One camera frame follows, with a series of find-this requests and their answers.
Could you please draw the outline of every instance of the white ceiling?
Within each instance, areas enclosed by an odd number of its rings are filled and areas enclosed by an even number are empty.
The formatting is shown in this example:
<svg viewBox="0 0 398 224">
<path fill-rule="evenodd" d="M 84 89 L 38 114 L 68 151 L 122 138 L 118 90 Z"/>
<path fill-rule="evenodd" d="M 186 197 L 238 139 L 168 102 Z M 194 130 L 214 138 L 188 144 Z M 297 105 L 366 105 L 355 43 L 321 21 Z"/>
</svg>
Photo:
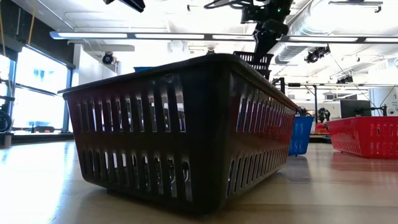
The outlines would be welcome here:
<svg viewBox="0 0 398 224">
<path fill-rule="evenodd" d="M 33 11 L 34 1 L 13 0 L 28 12 Z M 144 0 L 145 11 L 140 14 L 115 1 L 106 5 L 103 0 L 39 0 L 36 16 L 50 27 L 59 31 L 92 31 L 92 32 L 209 32 L 229 34 L 250 34 L 254 24 L 240 24 L 241 12 L 229 7 L 205 10 L 203 5 L 210 0 Z M 383 0 L 382 11 L 373 13 L 374 9 L 340 6 L 324 9 L 317 8 L 312 12 L 317 27 L 335 26 L 331 34 L 335 35 L 397 35 L 398 8 L 397 0 Z M 308 3 L 308 0 L 295 0 L 292 15 L 287 21 L 294 20 L 294 14 Z M 137 42 L 136 40 L 99 40 L 92 44 L 101 45 L 140 45 L 157 47 L 164 42 Z M 239 42 L 188 42 L 195 49 L 207 47 L 216 52 L 232 53 L 234 50 L 254 50 L 254 44 Z M 364 62 L 380 60 L 384 57 L 395 57 L 398 46 L 395 45 L 330 45 L 332 56 L 343 70 L 349 70 Z M 301 82 L 326 82 L 329 77 L 339 74 L 341 69 L 331 56 L 317 63 L 307 64 L 303 61 L 306 51 L 294 58 L 289 66 L 272 65 L 273 74 L 292 77 Z"/>
</svg>

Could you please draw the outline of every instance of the ceiling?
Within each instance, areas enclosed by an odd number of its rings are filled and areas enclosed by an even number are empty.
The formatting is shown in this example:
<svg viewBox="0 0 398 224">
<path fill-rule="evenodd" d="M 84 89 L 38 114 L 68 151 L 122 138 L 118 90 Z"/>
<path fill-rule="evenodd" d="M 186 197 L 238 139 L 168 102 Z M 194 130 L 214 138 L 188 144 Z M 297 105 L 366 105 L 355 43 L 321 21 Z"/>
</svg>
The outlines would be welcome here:
<svg viewBox="0 0 398 224">
<path fill-rule="evenodd" d="M 34 1 L 13 0 L 28 12 L 33 11 Z M 295 0 L 287 22 L 291 28 L 311 27 L 311 31 L 326 35 L 397 35 L 397 0 L 383 0 L 382 11 L 374 13 L 374 8 L 361 6 L 330 6 L 328 1 Z M 140 14 L 115 1 L 106 5 L 103 0 L 38 0 L 36 16 L 58 31 L 80 32 L 197 32 L 220 34 L 251 34 L 254 24 L 240 24 L 241 12 L 229 7 L 205 10 L 204 4 L 210 0 L 145 0 L 145 11 Z M 304 7 L 310 4 L 311 10 Z M 91 46 L 133 45 L 136 52 L 146 49 L 165 48 L 167 42 L 145 40 L 96 40 Z M 204 54 L 207 48 L 216 52 L 232 53 L 235 50 L 254 50 L 254 43 L 242 42 L 187 42 L 192 56 Z M 278 52 L 283 46 L 273 51 Z M 275 77 L 288 77 L 297 82 L 335 82 L 341 70 L 351 73 L 367 73 L 384 58 L 394 58 L 398 54 L 395 45 L 349 45 L 331 44 L 331 55 L 317 63 L 307 64 L 304 47 L 285 65 L 271 65 Z M 130 52 L 119 53 L 130 57 Z"/>
</svg>

